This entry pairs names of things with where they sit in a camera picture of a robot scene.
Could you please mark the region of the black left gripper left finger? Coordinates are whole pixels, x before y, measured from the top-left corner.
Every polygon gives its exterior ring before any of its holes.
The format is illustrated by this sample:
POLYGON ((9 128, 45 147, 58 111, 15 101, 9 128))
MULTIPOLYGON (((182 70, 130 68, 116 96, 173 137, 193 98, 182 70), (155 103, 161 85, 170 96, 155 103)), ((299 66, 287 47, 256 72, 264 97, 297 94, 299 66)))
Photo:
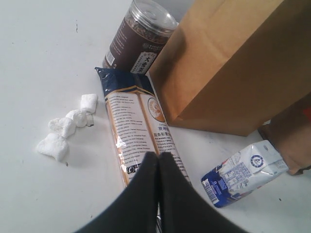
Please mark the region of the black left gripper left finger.
POLYGON ((155 233, 158 210, 158 158, 147 152, 129 185, 79 233, 155 233))

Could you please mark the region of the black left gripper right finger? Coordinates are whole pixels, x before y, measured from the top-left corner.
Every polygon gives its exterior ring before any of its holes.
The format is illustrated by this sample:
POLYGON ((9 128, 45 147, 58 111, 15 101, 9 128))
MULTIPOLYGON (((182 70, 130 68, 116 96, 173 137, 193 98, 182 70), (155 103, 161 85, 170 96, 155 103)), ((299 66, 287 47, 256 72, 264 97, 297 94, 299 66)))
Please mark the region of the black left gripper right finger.
POLYGON ((213 209, 185 179, 172 154, 158 157, 161 194, 159 198, 164 233, 244 233, 213 209))

